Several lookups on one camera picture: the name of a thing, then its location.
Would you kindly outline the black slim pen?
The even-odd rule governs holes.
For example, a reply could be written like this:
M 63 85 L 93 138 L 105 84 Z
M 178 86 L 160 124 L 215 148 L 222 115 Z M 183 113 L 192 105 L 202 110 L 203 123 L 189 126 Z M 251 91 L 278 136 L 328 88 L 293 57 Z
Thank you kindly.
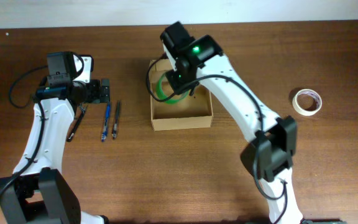
M 81 122 L 82 122 L 82 120 L 83 120 L 83 118 L 84 118 L 84 116 L 86 114 L 87 106 L 80 105 L 79 108 L 80 108 L 80 115 L 79 115 L 79 117 L 77 117 L 73 128 L 69 132 L 69 135 L 66 138 L 66 142 L 71 142 L 73 140 L 73 138 L 74 138 L 74 136 L 76 134 L 76 131 L 79 128 L 79 126 L 80 126 L 80 124 L 81 124 Z

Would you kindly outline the white masking tape roll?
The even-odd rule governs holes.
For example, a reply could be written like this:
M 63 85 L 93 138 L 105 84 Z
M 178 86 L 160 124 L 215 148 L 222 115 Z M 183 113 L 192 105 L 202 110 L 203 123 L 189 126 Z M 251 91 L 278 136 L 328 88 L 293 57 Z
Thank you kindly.
M 316 108 L 311 111 L 302 108 L 298 102 L 298 97 L 300 95 L 308 95 L 308 96 L 312 97 L 312 99 L 316 103 Z M 300 115 L 313 116 L 322 108 L 323 101 L 322 101 L 321 96 L 316 91 L 314 91 L 312 89 L 301 89 L 294 95 L 294 97 L 292 99 L 292 105 L 293 105 L 294 110 L 297 113 L 299 113 Z

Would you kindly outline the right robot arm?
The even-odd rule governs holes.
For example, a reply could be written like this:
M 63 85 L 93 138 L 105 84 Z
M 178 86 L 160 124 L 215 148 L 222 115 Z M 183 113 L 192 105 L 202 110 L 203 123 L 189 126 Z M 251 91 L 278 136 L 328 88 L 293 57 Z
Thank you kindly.
M 180 22 L 168 26 L 160 39 L 173 69 L 167 80 L 174 95 L 198 86 L 209 90 L 225 107 L 248 145 L 241 161 L 267 200 L 271 223 L 301 223 L 292 186 L 297 124 L 281 118 L 242 81 L 228 56 L 210 36 L 192 37 Z

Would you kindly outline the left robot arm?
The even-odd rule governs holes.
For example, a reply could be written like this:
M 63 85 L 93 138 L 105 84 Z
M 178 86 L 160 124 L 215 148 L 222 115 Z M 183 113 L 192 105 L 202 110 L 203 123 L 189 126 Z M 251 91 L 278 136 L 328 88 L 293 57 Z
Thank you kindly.
M 82 211 L 62 176 L 65 143 L 85 112 L 84 103 L 105 103 L 107 80 L 93 80 L 93 57 L 74 52 L 47 55 L 48 74 L 34 96 L 32 129 L 12 175 L 0 178 L 0 208 L 8 223 L 108 223 L 104 215 Z

